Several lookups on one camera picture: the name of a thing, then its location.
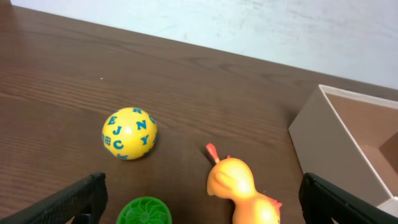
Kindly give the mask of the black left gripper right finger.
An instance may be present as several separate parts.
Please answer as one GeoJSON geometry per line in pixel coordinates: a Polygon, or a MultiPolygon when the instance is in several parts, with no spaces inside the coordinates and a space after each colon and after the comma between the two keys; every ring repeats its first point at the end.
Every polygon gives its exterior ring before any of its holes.
{"type": "Polygon", "coordinates": [[[306,224],[397,224],[397,217],[307,172],[298,193],[306,224]]]}

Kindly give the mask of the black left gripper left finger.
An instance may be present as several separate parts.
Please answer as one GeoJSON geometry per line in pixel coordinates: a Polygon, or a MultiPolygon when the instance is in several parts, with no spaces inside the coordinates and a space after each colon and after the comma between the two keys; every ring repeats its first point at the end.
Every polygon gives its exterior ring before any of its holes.
{"type": "Polygon", "coordinates": [[[1,220],[1,224],[97,224],[106,209],[108,192],[102,172],[75,182],[63,190],[1,220]]]}

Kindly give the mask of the green round wheel toy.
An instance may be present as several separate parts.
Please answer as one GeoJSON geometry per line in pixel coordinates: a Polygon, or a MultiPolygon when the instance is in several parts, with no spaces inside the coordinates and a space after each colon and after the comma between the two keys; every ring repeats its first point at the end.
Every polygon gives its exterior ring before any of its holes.
{"type": "Polygon", "coordinates": [[[172,224],[168,206],[155,197],[130,201],[119,213],[117,224],[172,224]]]}

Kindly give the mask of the white cardboard box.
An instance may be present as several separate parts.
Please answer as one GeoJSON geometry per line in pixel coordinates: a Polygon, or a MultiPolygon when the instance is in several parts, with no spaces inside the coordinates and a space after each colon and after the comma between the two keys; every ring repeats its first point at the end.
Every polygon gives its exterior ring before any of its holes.
{"type": "Polygon", "coordinates": [[[397,216],[397,102],[319,85],[289,127],[303,172],[397,216]]]}

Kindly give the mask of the yellow letter ball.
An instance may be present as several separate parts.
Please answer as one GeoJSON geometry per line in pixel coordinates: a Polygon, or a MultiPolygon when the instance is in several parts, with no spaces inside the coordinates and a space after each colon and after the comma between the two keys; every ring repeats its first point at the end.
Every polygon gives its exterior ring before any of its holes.
{"type": "Polygon", "coordinates": [[[155,119],[136,107],[115,111],[106,119],[101,132],[103,146],[122,160],[134,160],[147,154],[158,135],[155,119]]]}

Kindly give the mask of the orange rubber duck toy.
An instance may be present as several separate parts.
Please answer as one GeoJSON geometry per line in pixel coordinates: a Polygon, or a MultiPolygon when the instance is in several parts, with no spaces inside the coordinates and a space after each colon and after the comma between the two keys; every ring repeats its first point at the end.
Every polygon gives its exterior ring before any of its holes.
{"type": "Polygon", "coordinates": [[[254,176],[249,166],[235,157],[220,159],[216,147],[211,143],[206,145],[206,150],[215,161],[208,175],[207,193],[234,202],[232,222],[279,224],[282,203],[256,190],[254,176]]]}

